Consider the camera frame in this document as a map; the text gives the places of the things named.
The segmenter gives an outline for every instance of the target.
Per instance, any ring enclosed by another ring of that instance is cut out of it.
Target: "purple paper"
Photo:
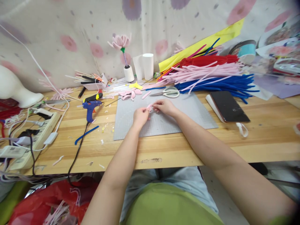
[[[254,76],[254,84],[272,92],[279,98],[288,98],[300,94],[300,85],[289,85],[278,81],[278,77],[263,75]]]

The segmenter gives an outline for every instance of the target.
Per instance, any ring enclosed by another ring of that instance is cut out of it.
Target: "floral fabric backdrop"
[[[59,88],[74,87],[74,70],[122,78],[122,52],[110,47],[113,34],[132,34],[126,48],[132,57],[170,57],[179,41],[188,47],[245,18],[241,35],[227,42],[254,39],[298,14],[293,0],[0,0],[0,24],[22,41]],[[27,50],[0,28],[0,64],[26,88],[49,89]]]

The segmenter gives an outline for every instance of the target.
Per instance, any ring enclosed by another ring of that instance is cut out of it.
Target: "red plastic bag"
[[[43,224],[50,213],[51,205],[59,205],[62,200],[69,205],[70,214],[76,216],[80,224],[98,183],[91,177],[83,177],[73,184],[82,187],[72,187],[67,180],[62,180],[35,191],[15,207],[8,224]]]

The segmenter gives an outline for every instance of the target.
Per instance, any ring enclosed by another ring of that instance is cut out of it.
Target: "phone screen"
[[[249,123],[248,116],[228,91],[211,92],[216,107],[225,122],[228,123]]]

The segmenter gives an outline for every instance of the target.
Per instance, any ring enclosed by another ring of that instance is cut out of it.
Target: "yellow foam piece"
[[[130,84],[129,88],[137,88],[137,89],[143,89],[141,85],[138,84],[138,82],[135,82],[134,84]]]
[[[182,59],[189,57],[205,44],[206,46],[202,49],[202,51],[209,48],[218,38],[220,38],[220,40],[215,44],[215,47],[239,36],[243,24],[244,24],[244,19],[241,19],[240,21],[237,21],[236,23],[230,25],[229,27],[226,27],[225,29],[191,45],[190,47],[182,50],[176,55],[173,55],[172,57],[162,61],[161,63],[158,64],[160,72],[163,72],[171,68],[174,64],[180,62]]]

